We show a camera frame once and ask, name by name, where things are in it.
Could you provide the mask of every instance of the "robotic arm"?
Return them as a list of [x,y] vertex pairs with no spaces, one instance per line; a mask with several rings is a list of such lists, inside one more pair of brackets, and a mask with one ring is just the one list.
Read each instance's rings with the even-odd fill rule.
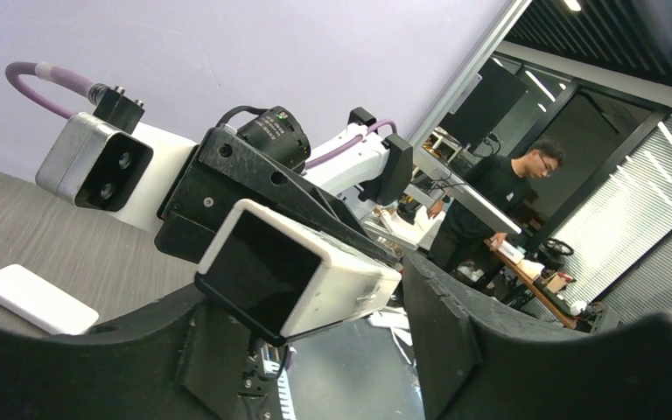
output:
[[[94,113],[52,104],[23,74],[85,95]],[[154,234],[158,250],[198,268],[194,284],[81,336],[0,331],[0,384],[10,383],[0,390],[0,417],[25,417],[10,403],[21,401],[42,418],[276,420],[263,342],[283,347],[363,318],[398,285],[396,257],[367,237],[350,206],[399,198],[412,149],[396,133],[376,134],[364,109],[341,134],[358,141],[308,160],[308,138],[285,108],[231,109],[197,144],[140,123],[143,103],[121,87],[34,63],[9,66],[7,78],[68,119],[39,167],[39,186]],[[254,117],[229,126],[241,112]],[[353,188],[354,199],[334,196]],[[59,389],[63,397],[52,398]],[[116,396],[126,399],[93,402]]]

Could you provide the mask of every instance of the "steering wheel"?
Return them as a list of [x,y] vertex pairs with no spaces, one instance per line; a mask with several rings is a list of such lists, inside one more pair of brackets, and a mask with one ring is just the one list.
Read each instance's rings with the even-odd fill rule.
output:
[[543,245],[547,250],[552,251],[559,256],[572,256],[574,254],[571,245],[568,245],[559,239],[548,238],[548,240],[545,241]]

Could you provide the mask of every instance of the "glasses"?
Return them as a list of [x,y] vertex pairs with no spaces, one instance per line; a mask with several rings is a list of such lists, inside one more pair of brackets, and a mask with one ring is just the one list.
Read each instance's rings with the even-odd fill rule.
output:
[[537,156],[540,158],[540,160],[542,160],[542,164],[545,166],[544,177],[548,177],[548,176],[552,175],[552,172],[553,172],[552,166],[550,166],[550,164],[548,164],[547,161],[544,160],[543,155],[538,154]]

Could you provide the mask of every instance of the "lavender wall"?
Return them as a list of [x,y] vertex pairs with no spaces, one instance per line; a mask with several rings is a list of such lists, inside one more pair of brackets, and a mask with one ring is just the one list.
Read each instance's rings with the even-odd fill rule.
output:
[[241,104],[285,106],[314,145],[357,106],[408,135],[513,2],[0,0],[0,171],[33,180],[63,124],[9,86],[14,60],[122,85],[145,102],[144,122],[192,139]]

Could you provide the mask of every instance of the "black cable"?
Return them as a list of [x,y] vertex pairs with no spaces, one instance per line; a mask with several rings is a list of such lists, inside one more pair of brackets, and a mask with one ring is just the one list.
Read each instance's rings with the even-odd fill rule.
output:
[[268,109],[254,108],[254,107],[250,107],[248,105],[241,105],[241,106],[235,107],[235,108],[229,110],[228,112],[226,112],[225,114],[223,114],[222,117],[220,118],[220,120],[218,121],[216,127],[220,127],[222,124],[227,124],[228,122],[230,122],[231,118],[233,118],[234,116],[237,116],[241,112],[248,112],[251,115],[260,116],[261,114],[265,113],[266,111],[268,111]]
[[436,191],[436,190],[444,190],[445,188],[453,188],[455,186],[466,186],[466,182],[458,182],[456,184],[449,184],[449,185],[436,185],[433,186],[432,188],[428,188],[427,191]]
[[498,139],[486,137],[483,139],[482,144],[486,144],[491,147],[491,152],[488,155],[486,156],[477,155],[475,154],[474,151],[471,151],[470,154],[472,154],[476,158],[490,158],[491,156],[499,154],[499,152],[501,151],[501,141],[499,141]]
[[282,355],[282,359],[279,360],[279,369],[276,370],[276,375],[274,378],[266,376],[264,378],[261,378],[263,382],[272,382],[272,381],[278,381],[279,377],[282,376],[282,372],[285,370],[285,366],[287,365],[287,361],[290,359],[290,345],[285,345],[284,346],[284,354]]
[[284,346],[284,354],[282,359],[279,361],[279,369],[276,371],[275,380],[279,380],[279,377],[282,376],[282,372],[286,369],[287,362],[290,360],[290,346]]

